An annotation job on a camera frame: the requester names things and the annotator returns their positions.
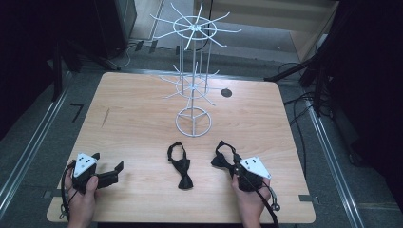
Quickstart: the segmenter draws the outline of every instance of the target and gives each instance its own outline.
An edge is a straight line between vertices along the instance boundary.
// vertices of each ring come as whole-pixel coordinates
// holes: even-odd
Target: black tripod leg
[[[95,63],[97,63],[98,65],[100,65],[101,67],[103,67],[104,69],[109,69],[109,70],[115,70],[114,68],[112,68],[112,66],[110,66],[108,63],[106,63],[105,61],[103,61],[102,59],[100,59],[98,56],[90,53],[89,51],[87,51],[86,49],[84,49],[83,47],[81,47],[79,44],[76,44],[74,42],[71,41],[67,41],[67,43],[74,48],[76,51],[84,54],[86,57],[88,57],[90,60],[94,61]]]
[[[264,80],[265,82],[272,82],[272,83],[275,83],[275,82],[277,82],[278,80],[281,80],[281,79],[283,79],[283,78],[285,78],[285,77],[287,77],[287,76],[289,76],[289,75],[291,75],[291,74],[293,74],[293,73],[295,73],[295,72],[298,72],[298,71],[300,71],[300,70],[302,70],[302,69],[308,67],[308,65],[310,65],[311,62],[312,62],[312,58],[309,59],[309,60],[307,60],[307,61],[305,61],[305,62],[303,62],[303,63],[301,63],[301,64],[298,64],[298,65],[296,65],[296,66],[293,66],[293,67],[291,67],[291,68],[285,70],[284,72],[282,72],[282,73],[280,73],[280,74],[278,74],[278,75],[275,75],[275,76],[269,77],[269,78],[264,78],[263,80]]]

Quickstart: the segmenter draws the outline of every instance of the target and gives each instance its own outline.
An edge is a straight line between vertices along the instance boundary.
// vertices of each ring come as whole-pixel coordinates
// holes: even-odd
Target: rotating display rack
[[[165,98],[170,98],[175,95],[181,95],[187,99],[187,105],[184,109],[182,109],[176,117],[176,126],[179,131],[183,133],[183,135],[189,137],[199,137],[207,133],[212,125],[212,120],[210,114],[202,109],[201,107],[195,106],[195,99],[204,98],[208,103],[214,105],[207,97],[207,93],[210,89],[224,89],[224,88],[216,88],[210,87],[208,85],[208,78],[211,76],[208,73],[210,67],[210,55],[211,55],[211,45],[215,43],[220,47],[226,47],[222,45],[213,37],[218,32],[240,32],[240,30],[226,30],[217,28],[215,22],[220,21],[221,19],[227,17],[229,12],[214,20],[210,20],[204,17],[201,17],[202,12],[202,2],[201,7],[199,9],[199,13],[197,16],[184,16],[180,13],[174,5],[171,3],[171,7],[174,11],[176,11],[180,17],[176,21],[168,21],[161,18],[157,18],[151,15],[155,20],[172,24],[173,31],[168,32],[161,36],[154,36],[154,39],[161,39],[165,36],[171,34],[177,34],[180,37],[180,60],[179,60],[179,68],[175,65],[173,66],[179,74],[177,81],[172,81],[166,79],[164,76],[161,76],[162,80],[169,82],[170,84],[175,85],[176,92],[166,96]],[[193,61],[192,61],[192,72],[185,73],[184,72],[184,52],[189,50],[189,46],[193,42]],[[206,62],[206,70],[205,73],[202,73],[202,63],[203,63],[203,48],[208,44],[208,54]]]

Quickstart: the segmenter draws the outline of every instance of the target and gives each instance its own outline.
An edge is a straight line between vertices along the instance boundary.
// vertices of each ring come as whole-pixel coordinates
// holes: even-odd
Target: hand
[[[98,177],[91,177],[86,185],[86,193],[83,195],[72,187],[70,168],[67,171],[65,187],[68,191],[68,204],[70,209],[69,228],[85,228],[92,222],[95,211],[95,190],[98,187]]]
[[[263,179],[263,182],[270,186],[270,180]],[[259,195],[256,192],[243,192],[240,190],[237,175],[232,178],[232,188],[237,195],[238,209],[240,210],[243,227],[260,228],[260,215],[263,212],[264,204]],[[270,191],[265,185],[259,191],[266,200],[271,198]]]

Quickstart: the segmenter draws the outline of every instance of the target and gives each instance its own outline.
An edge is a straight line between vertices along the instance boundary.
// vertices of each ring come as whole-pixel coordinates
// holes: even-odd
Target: wooden table
[[[212,89],[207,97],[215,106],[203,98],[195,101],[209,111],[212,127],[207,134],[191,138],[175,125],[187,100],[179,95],[164,98],[176,92],[173,85],[153,75],[103,76],[70,156],[73,160],[79,152],[101,153],[97,173],[125,162],[119,182],[99,190],[95,221],[240,222],[228,171],[210,164],[221,140],[245,159],[259,156],[269,169],[281,206],[276,212],[280,223],[315,220],[312,203],[298,198],[309,192],[278,86],[222,79],[209,79],[209,86],[228,87],[233,94],[225,98]],[[194,187],[187,191],[178,188],[181,176],[167,159],[167,148],[177,141],[191,160],[188,174]],[[228,149],[223,147],[221,152],[232,161]],[[179,148],[173,158],[182,158]],[[60,221],[60,205],[61,199],[53,198],[50,221]],[[272,222],[267,211],[260,219]]]

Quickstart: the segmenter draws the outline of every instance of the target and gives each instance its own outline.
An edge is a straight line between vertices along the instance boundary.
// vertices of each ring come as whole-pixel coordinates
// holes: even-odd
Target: black stand
[[[356,1],[353,7],[349,6],[349,8],[347,8],[344,7],[343,1],[340,1],[329,35],[312,58],[276,76],[264,78],[263,80],[265,82],[275,83],[295,72],[307,68],[299,79],[299,84],[303,87],[307,87],[311,85],[314,79],[317,79],[313,106],[316,114],[320,116],[320,95],[326,80],[326,69],[330,67],[330,64],[333,62],[333,56],[335,56],[337,50],[343,45],[343,42],[339,42],[338,40],[340,36],[342,36],[342,30],[350,18],[350,15],[357,10],[358,2],[359,1]]]
[[[90,53],[80,45],[66,41],[64,39],[56,42],[53,50],[53,75],[54,75],[54,90],[52,101],[55,102],[63,91],[63,70],[62,70],[62,57],[69,70],[80,72],[83,64],[78,59],[77,53],[84,54],[88,59],[97,63],[106,70],[119,70],[114,69],[107,62],[103,61],[100,57]]]

